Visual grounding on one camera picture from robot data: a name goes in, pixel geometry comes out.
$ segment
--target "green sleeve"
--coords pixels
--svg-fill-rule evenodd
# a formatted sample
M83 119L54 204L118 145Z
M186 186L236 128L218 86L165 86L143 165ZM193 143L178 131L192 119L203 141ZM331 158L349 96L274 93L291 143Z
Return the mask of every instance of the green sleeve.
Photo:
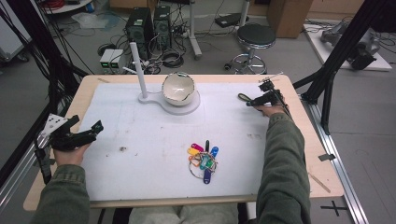
M85 171L76 165L62 165L41 192L31 223L88 223L90 197L85 188Z
M258 223L311 223L304 138L285 114L270 118L257 197Z

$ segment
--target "stool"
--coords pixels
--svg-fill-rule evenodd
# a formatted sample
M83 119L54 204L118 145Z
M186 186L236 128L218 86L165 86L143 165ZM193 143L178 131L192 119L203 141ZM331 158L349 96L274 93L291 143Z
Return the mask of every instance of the stool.
M229 63L224 65L226 70L231 67L236 74L267 74L265 62L257 55L254 55L255 49L271 48L276 42L276 34L268 26L262 26L256 23L246 24L238 29L238 41L248 48L248 53L239 54Z

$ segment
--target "floor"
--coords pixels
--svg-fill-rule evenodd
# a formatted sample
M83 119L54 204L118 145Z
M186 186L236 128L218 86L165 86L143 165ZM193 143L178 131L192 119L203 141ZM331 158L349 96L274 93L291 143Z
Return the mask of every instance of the floor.
M116 35L122 35L125 24L119 17L110 14L102 16L111 20L111 27L81 30L76 23L72 23L70 14L58 18L61 28L68 32L65 38L95 74L102 74L98 48L110 41L116 41ZM207 30L207 25L212 20L211 16L197 19L196 30ZM265 18L251 17L251 21L266 23ZM224 32L217 25L213 25L211 31ZM185 40L187 52L183 56L184 64L178 69L162 67L161 74L175 71L208 75L232 73L225 71L223 66L242 52L234 33L223 36L205 35L198 38L198 42L203 52L201 60L194 60L190 43ZM394 67L394 52L381 49L379 53ZM311 75L321 67L305 34L300 34L296 39L278 39L272 48L258 50L257 54L265 60L268 74L283 72L292 82ZM76 66L88 70L74 53L71 55ZM332 139L371 223L396 223L396 179L393 178L396 173L394 86L394 69L390 72L340 69L334 80L330 114ZM39 73L33 60L28 63L14 60L7 66L0 67L1 165L6 162L47 103L47 87L47 80ZM303 93L306 90L307 86L301 87L297 92ZM29 222L32 213L24 211L22 204L37 172L36 168L32 168L25 177L0 214L0 223ZM111 223L113 211L106 211L103 223ZM97 222L99 213L100 210L92 210L90 223ZM340 216L348 216L347 211L340 211ZM313 215L314 223L323 223L323 218L326 219ZM336 216L329 217L328 220L333 220L332 223L349 223L340 221Z

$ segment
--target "bowl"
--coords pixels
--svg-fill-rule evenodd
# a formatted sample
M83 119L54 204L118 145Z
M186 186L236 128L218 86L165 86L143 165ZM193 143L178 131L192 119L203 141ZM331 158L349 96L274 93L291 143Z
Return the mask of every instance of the bowl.
M163 81L163 96L171 105L187 105L195 96L194 80L186 73L169 74Z

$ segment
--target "hand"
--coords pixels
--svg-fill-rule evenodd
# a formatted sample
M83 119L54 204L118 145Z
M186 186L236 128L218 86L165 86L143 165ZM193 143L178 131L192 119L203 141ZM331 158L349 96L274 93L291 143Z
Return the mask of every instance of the hand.
M55 155L56 163L58 164L58 166L67 164L80 166L82 163L84 152L90 145L91 144L87 144L82 147L76 148L73 151L67 152L54 149L53 154Z
M260 110L264 116L270 118L273 114L277 113L284 113L285 110L283 109L282 105L256 105L254 106L255 109Z

